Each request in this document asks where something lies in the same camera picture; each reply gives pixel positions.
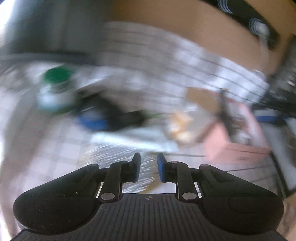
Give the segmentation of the black monitor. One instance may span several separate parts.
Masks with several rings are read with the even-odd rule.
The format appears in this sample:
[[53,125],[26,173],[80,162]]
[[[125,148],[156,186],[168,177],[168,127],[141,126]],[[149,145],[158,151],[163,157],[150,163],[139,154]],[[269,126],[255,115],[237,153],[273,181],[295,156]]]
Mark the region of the black monitor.
[[13,1],[1,62],[98,65],[110,1]]

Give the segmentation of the green lid glass jar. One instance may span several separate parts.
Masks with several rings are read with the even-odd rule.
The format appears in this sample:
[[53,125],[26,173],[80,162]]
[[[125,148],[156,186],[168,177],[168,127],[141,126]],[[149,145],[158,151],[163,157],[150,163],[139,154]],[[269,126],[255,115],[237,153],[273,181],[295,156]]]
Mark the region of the green lid glass jar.
[[73,72],[68,67],[57,66],[43,73],[37,94],[40,109],[51,113],[71,110],[77,99]]

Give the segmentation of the clear jar tan lid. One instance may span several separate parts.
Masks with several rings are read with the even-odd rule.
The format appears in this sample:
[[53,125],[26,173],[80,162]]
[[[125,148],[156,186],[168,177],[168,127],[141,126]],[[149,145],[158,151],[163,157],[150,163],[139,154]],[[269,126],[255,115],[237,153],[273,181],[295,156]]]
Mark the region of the clear jar tan lid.
[[166,120],[166,132],[178,145],[202,140],[220,113],[219,93],[203,88],[187,89],[182,103]]

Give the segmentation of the pink storage box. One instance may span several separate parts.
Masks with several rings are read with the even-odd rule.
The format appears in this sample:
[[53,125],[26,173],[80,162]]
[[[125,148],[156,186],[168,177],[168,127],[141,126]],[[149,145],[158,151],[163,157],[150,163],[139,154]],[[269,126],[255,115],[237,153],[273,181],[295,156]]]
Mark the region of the pink storage box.
[[219,118],[203,139],[204,154],[209,162],[242,164],[266,158],[271,147],[248,106],[229,100],[227,120]]

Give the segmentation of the black power strip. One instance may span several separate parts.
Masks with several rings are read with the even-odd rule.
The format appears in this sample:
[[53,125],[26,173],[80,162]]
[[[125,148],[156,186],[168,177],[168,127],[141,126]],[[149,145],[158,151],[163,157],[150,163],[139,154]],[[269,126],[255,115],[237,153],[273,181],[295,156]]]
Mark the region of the black power strip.
[[280,36],[275,28],[257,12],[251,5],[246,1],[205,1],[206,3],[220,9],[226,15],[236,20],[238,23],[247,28],[253,35],[259,36],[258,26],[266,25],[268,29],[268,47],[274,49],[279,40]]

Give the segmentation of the white black grid tablecloth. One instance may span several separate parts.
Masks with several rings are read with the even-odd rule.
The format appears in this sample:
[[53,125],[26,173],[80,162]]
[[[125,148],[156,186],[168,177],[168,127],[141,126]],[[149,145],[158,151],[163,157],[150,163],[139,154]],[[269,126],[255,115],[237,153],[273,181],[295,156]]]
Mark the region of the white black grid tablecloth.
[[[229,96],[254,104],[269,85],[246,69],[162,29],[128,22],[105,26],[102,64],[71,66],[79,90],[104,90],[128,110],[145,109],[160,118],[179,107],[189,87],[229,90]],[[42,74],[55,63],[1,67],[1,240],[19,232],[13,202],[24,191],[86,164],[92,132],[74,113],[39,111],[35,94]]]

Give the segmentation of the wet wipes pack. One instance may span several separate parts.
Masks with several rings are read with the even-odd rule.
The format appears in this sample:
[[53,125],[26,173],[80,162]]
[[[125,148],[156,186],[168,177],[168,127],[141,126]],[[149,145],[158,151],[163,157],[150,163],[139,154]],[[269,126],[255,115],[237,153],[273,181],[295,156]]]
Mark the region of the wet wipes pack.
[[177,142],[168,138],[163,129],[157,126],[129,128],[117,132],[98,132],[92,135],[91,141],[150,152],[171,153],[179,150]]

